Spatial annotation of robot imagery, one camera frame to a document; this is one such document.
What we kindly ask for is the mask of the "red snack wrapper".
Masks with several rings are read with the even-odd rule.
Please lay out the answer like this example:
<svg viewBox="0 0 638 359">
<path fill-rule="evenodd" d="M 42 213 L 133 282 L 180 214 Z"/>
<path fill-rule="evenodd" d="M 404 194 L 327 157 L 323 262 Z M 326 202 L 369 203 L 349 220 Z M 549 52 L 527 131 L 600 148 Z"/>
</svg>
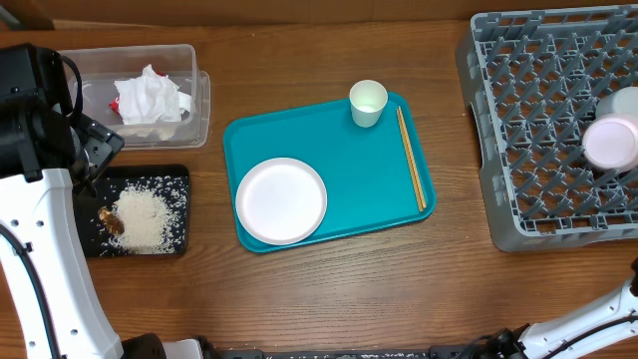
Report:
<svg viewBox="0 0 638 359">
<path fill-rule="evenodd" d="M 112 101 L 109 103 L 109 107 L 110 107 L 110 108 L 111 108 L 111 110 L 112 110 L 115 114 L 117 114 L 117 115 L 120 113 L 120 111 L 119 111 L 119 102 L 120 102 L 120 98 L 119 98 L 119 97 L 116 97 L 114 100 L 112 100 Z"/>
</svg>

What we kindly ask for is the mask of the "white napkin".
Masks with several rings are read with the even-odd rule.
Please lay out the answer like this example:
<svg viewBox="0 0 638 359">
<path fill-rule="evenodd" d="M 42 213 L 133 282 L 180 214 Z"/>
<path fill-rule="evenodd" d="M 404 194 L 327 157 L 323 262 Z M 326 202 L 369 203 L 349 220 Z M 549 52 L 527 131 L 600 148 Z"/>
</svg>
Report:
<svg viewBox="0 0 638 359">
<path fill-rule="evenodd" d="M 125 125 L 180 122 L 191 112 L 191 95 L 182 92 L 167 75 L 146 65 L 136 78 L 114 81 L 118 92 L 119 116 Z"/>
</svg>

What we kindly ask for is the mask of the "brown food scrap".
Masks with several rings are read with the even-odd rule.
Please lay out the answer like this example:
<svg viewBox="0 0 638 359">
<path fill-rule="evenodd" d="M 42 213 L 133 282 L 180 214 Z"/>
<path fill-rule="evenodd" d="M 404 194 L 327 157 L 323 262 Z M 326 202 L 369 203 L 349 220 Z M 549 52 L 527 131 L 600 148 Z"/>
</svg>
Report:
<svg viewBox="0 0 638 359">
<path fill-rule="evenodd" d="M 105 206 L 98 209 L 98 217 L 109 234 L 121 235 L 125 232 L 124 223 Z"/>
</svg>

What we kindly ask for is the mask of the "white rice pile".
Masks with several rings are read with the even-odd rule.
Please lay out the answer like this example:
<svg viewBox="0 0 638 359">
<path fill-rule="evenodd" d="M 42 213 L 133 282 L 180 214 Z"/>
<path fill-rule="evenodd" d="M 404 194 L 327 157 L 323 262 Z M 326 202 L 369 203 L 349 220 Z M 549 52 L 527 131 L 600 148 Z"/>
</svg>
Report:
<svg viewBox="0 0 638 359">
<path fill-rule="evenodd" d="M 92 211 L 97 231 L 91 240 L 102 247 L 100 256 L 179 254 L 185 250 L 189 180 L 186 176 L 142 176 L 105 179 Z M 105 206 L 125 225 L 121 235 L 109 234 L 98 217 Z"/>
</svg>

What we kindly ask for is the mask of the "white round plate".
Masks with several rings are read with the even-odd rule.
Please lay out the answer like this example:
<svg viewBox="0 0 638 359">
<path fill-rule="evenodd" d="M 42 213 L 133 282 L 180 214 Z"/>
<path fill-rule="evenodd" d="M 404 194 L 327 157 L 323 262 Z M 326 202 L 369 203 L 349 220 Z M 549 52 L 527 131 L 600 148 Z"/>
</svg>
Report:
<svg viewBox="0 0 638 359">
<path fill-rule="evenodd" d="M 258 241 L 275 246 L 309 237 L 321 224 L 328 192 L 318 173 L 291 158 L 266 160 L 241 180 L 235 195 L 239 222 Z"/>
</svg>

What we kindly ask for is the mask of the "white paper cup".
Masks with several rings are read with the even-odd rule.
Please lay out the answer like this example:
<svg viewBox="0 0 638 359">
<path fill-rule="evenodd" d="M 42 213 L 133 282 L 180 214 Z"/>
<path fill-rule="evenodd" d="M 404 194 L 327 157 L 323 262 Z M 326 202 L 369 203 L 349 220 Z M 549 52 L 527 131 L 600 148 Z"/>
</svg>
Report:
<svg viewBox="0 0 638 359">
<path fill-rule="evenodd" d="M 362 80 L 353 85 L 349 93 L 351 114 L 356 125 L 373 127 L 388 103 L 388 92 L 379 82 Z"/>
</svg>

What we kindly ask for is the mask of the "pink bowl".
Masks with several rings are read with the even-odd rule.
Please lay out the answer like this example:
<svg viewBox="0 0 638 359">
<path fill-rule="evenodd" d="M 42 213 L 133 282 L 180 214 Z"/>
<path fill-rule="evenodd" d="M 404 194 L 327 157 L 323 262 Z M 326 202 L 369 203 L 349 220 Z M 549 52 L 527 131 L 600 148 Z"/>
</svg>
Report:
<svg viewBox="0 0 638 359">
<path fill-rule="evenodd" d="M 595 168 L 630 171 L 637 167 L 637 118 L 626 114 L 597 118 L 585 131 L 582 145 Z"/>
</svg>

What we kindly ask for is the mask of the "grey bowl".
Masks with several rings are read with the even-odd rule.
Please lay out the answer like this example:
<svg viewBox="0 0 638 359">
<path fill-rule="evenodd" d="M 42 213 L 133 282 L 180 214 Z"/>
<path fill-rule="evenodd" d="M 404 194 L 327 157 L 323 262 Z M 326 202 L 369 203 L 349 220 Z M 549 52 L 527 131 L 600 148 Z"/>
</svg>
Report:
<svg viewBox="0 0 638 359">
<path fill-rule="evenodd" d="M 637 117 L 638 88 L 626 87 L 600 100 L 595 110 L 595 117 L 599 118 L 611 114 Z"/>
</svg>

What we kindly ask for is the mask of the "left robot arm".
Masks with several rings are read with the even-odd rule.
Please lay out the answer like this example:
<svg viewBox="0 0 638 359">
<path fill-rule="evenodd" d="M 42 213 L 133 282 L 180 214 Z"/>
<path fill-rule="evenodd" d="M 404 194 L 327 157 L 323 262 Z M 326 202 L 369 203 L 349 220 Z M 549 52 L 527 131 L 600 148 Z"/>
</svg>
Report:
<svg viewBox="0 0 638 359">
<path fill-rule="evenodd" d="M 26 43 L 1 51 L 1 266 L 30 358 L 214 358 L 202 336 L 121 340 L 98 299 L 74 197 L 124 147 L 83 113 L 66 56 Z"/>
</svg>

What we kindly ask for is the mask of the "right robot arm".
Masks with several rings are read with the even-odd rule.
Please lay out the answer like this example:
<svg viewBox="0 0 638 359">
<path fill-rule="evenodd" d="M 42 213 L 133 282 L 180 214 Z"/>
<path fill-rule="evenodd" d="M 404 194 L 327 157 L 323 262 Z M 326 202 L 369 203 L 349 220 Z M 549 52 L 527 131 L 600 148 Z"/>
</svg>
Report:
<svg viewBox="0 0 638 359">
<path fill-rule="evenodd" d="M 637 335 L 637 277 L 557 319 L 504 330 L 474 358 L 580 358 Z"/>
</svg>

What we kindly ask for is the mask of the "grey dishwasher rack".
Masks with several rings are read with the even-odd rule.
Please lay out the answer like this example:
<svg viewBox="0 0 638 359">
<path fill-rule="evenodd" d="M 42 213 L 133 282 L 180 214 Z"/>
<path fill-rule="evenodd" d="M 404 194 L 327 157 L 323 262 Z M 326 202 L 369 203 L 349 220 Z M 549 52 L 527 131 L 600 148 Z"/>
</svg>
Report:
<svg viewBox="0 0 638 359">
<path fill-rule="evenodd" d="M 478 13 L 456 61 L 497 248 L 636 236 L 636 172 L 595 169 L 581 142 L 598 102 L 637 82 L 635 5 Z"/>
</svg>

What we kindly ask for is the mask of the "clear plastic bin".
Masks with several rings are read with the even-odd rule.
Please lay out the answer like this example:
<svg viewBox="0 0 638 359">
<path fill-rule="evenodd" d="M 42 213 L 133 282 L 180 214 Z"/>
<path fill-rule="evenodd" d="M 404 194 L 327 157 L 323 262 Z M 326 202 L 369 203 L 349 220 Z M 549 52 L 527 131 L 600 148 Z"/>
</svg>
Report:
<svg viewBox="0 0 638 359">
<path fill-rule="evenodd" d="M 211 116 L 208 74 L 197 66 L 195 50 L 188 44 L 148 45 L 63 50 L 82 77 L 84 114 L 125 139 L 124 149 L 168 150 L 199 148 L 206 142 Z M 191 96 L 190 110 L 178 122 L 126 125 L 111 109 L 117 97 L 116 81 L 139 76 L 151 65 Z"/>
</svg>

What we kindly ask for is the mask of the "black plastic tray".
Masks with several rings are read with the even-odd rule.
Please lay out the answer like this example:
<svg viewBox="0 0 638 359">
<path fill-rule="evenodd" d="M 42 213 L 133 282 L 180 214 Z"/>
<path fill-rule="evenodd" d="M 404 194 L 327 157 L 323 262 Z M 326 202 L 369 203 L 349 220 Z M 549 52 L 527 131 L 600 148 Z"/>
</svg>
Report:
<svg viewBox="0 0 638 359">
<path fill-rule="evenodd" d="M 96 234 L 97 231 L 93 228 L 91 219 L 92 211 L 97 209 L 100 204 L 104 204 L 105 201 L 100 198 L 100 189 L 102 188 L 103 181 L 110 178 L 115 179 L 127 179 L 137 178 L 142 176 L 186 176 L 189 180 L 189 195 L 188 195 L 188 211 L 187 211 L 187 224 L 189 215 L 189 202 L 190 202 L 190 178 L 188 169 L 183 165 L 150 165 L 150 166 L 129 166 L 129 167 L 111 167 L 105 170 L 104 174 L 95 181 L 95 190 L 97 194 L 95 196 L 89 196 L 81 194 L 74 198 L 74 212 L 76 224 L 78 227 L 78 234 L 81 241 L 81 246 L 84 254 L 87 257 L 114 257 L 124 255 L 107 255 L 100 256 L 99 253 L 102 247 L 99 243 L 91 240 L 91 236 Z M 186 246 L 185 250 L 179 254 L 161 254 L 161 255 L 180 255 L 185 253 L 187 248 L 187 229 L 186 229 Z"/>
</svg>

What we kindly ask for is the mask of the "teal serving tray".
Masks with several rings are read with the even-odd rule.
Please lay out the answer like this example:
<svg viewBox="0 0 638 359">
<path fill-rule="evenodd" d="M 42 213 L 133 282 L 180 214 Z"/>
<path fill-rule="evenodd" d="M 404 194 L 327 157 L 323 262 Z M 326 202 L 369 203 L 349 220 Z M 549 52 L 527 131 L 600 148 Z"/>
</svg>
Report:
<svg viewBox="0 0 638 359">
<path fill-rule="evenodd" d="M 302 245 L 421 221 L 437 204 L 409 104 L 396 93 L 370 128 L 355 124 L 349 99 L 238 119 L 224 131 L 223 151 L 232 193 L 249 170 L 273 158 L 318 173 L 327 212 Z"/>
</svg>

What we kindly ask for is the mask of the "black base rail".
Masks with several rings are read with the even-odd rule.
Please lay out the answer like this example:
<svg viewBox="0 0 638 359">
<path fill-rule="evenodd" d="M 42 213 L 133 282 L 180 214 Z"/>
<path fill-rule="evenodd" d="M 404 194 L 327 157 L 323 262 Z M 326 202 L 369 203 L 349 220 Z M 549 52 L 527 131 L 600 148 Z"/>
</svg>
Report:
<svg viewBox="0 0 638 359">
<path fill-rule="evenodd" d="M 467 359 L 472 350 L 466 345 L 433 346 L 425 350 L 346 350 L 264 352 L 251 350 L 219 350 L 215 358 L 221 359 Z"/>
</svg>

